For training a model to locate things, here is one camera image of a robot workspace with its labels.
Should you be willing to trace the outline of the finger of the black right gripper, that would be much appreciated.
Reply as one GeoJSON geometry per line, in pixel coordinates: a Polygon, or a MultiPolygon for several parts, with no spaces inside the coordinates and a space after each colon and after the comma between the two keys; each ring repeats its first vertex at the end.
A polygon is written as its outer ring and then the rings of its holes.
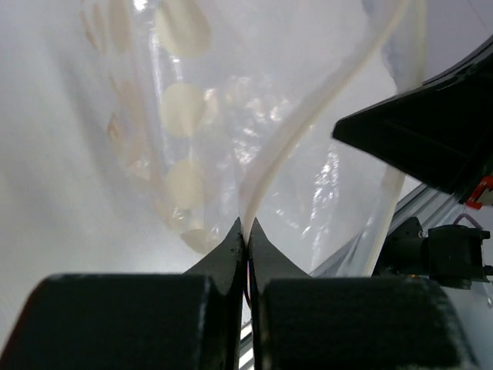
{"type": "Polygon", "coordinates": [[[492,173],[492,41],[423,86],[339,119],[332,137],[445,193],[492,173]]]}

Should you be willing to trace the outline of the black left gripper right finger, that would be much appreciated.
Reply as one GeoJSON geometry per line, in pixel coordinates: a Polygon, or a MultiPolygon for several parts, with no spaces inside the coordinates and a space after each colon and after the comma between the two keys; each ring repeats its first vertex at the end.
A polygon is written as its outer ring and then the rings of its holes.
{"type": "Polygon", "coordinates": [[[475,368],[458,316],[436,283],[311,277],[259,223],[248,251],[255,368],[475,368]]]}

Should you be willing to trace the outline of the clear zip top bag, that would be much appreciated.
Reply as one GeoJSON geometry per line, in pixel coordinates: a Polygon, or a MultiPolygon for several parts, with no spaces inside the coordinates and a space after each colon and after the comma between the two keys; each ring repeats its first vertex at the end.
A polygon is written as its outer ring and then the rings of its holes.
{"type": "Polygon", "coordinates": [[[404,174],[336,122],[421,84],[423,1],[80,1],[102,131],[189,263],[235,220],[298,267],[377,263],[404,174]]]}

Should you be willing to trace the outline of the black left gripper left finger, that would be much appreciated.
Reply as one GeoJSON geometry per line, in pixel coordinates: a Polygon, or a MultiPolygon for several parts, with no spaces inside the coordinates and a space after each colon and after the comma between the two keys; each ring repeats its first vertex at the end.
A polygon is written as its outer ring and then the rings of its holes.
{"type": "Polygon", "coordinates": [[[58,274],[29,295],[3,369],[235,369],[242,235],[182,274],[58,274]]]}

